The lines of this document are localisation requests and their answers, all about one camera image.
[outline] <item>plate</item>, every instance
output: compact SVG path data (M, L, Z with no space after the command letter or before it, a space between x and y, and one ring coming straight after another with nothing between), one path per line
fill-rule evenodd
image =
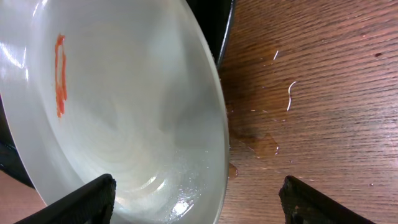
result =
M110 173L114 223L217 221L226 113L185 1L5 1L0 21L7 121L46 204Z

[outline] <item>white bowl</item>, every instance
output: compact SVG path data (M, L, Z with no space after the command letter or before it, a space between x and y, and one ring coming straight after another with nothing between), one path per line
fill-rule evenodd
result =
M60 35L65 56L55 46ZM56 100L62 68L67 97ZM1 1L0 91L46 204L109 173L114 223L217 222L226 113L184 0Z

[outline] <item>black tray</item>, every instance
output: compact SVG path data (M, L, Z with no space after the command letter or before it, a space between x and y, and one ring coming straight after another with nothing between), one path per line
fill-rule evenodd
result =
M224 57L236 0L187 0L205 35L217 68ZM0 99L0 170L33 187L7 125Z

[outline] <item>orange stain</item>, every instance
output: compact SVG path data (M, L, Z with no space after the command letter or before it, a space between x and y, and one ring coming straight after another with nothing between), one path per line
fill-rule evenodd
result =
M65 113L65 100L68 98L67 94L67 81L65 78L65 69L67 63L67 56L65 55L65 49L63 47L63 41L65 36L59 34L57 42L55 43L55 100L57 102L57 116L61 118L61 114ZM62 54L62 67L58 69L58 51L61 48ZM61 71L60 79L58 77L58 72Z

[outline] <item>water droplet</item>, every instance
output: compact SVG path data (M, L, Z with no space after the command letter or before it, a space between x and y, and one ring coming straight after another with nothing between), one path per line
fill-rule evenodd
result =
M229 163L228 180L234 180L235 178L238 177L238 175L239 175L238 168L232 165L232 163Z

